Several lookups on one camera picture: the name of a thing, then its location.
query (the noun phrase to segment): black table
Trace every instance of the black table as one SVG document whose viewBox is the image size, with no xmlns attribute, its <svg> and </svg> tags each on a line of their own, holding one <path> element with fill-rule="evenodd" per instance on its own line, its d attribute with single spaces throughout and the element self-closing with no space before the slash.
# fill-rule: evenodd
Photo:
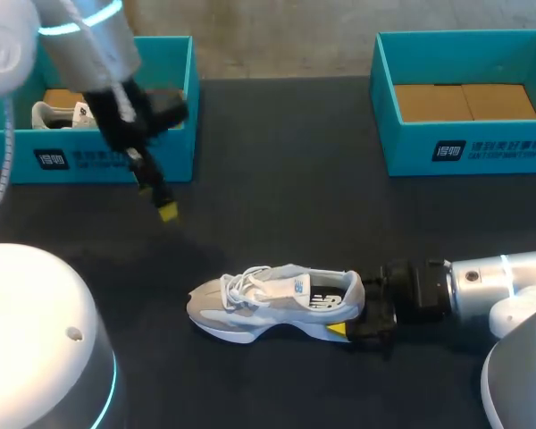
<svg viewBox="0 0 536 429">
<path fill-rule="evenodd" d="M 88 282 L 127 377 L 129 429 L 488 427 L 488 347 L 456 348 L 443 325 L 410 328 L 390 362 L 287 328 L 243 347 L 193 328 L 186 297 L 256 264 L 536 250 L 536 176 L 389 178 L 368 79 L 202 86 L 181 227 L 134 187 L 15 187 L 0 210 L 0 241 L 48 250 Z"/>
</svg>

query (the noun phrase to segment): gray floor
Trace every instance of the gray floor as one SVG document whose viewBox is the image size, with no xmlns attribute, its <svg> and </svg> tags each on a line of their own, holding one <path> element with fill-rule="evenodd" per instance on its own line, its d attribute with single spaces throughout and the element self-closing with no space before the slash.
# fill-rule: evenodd
<svg viewBox="0 0 536 429">
<path fill-rule="evenodd" d="M 125 0 L 140 36 L 192 35 L 205 78 L 359 75 L 387 30 L 536 28 L 536 0 Z"/>
</svg>

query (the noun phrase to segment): teal box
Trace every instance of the teal box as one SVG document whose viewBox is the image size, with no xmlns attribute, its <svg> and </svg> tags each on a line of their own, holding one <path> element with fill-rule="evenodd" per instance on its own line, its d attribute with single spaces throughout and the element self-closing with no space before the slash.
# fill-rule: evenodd
<svg viewBox="0 0 536 429">
<path fill-rule="evenodd" d="M 150 147 L 167 181 L 190 181 L 197 135 L 199 81 L 191 37 L 135 38 L 143 61 L 135 76 L 143 89 L 182 89 L 189 118 L 152 140 Z M 33 130 L 31 108 L 47 89 L 64 88 L 45 51 L 13 95 L 16 122 L 12 183 L 135 183 L 123 156 L 112 153 L 98 130 Z M 40 155 L 63 155 L 54 169 Z M 4 160 L 4 109 L 0 101 L 0 165 Z"/>
<path fill-rule="evenodd" d="M 370 92 L 391 176 L 536 172 L 536 120 L 403 122 L 394 85 L 524 84 L 536 29 L 379 33 Z"/>
</svg>

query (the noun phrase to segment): shoe tongue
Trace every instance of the shoe tongue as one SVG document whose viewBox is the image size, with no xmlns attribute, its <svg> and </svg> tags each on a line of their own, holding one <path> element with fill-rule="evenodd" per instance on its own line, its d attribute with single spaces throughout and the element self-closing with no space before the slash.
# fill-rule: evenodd
<svg viewBox="0 0 536 429">
<path fill-rule="evenodd" d="M 261 287 L 266 294 L 259 298 L 293 298 L 304 307 L 310 306 L 310 274 L 300 274 L 288 279 L 260 281 L 254 277 L 250 281 Z"/>
<path fill-rule="evenodd" d="M 71 121 L 73 122 L 73 128 L 84 128 L 88 127 L 91 122 L 94 122 L 95 118 L 91 110 L 89 110 L 89 106 L 79 101 L 75 104 Z"/>
</svg>

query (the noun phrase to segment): sneaker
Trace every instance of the sneaker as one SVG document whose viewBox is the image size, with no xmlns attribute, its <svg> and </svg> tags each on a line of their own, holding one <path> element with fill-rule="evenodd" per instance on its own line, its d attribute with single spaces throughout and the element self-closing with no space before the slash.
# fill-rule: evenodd
<svg viewBox="0 0 536 429">
<path fill-rule="evenodd" d="M 81 115 L 80 120 L 73 121 L 73 111 L 61 107 L 52 107 L 43 101 L 38 101 L 32 107 L 33 130 L 67 130 L 72 128 L 95 128 L 96 120 Z"/>
<path fill-rule="evenodd" d="M 347 341 L 327 324 L 358 317 L 365 290 L 359 275 L 297 265 L 255 266 L 225 274 L 189 294 L 187 312 L 204 331 L 222 340 L 249 343 L 276 324 L 292 324 L 311 337 Z"/>
</svg>

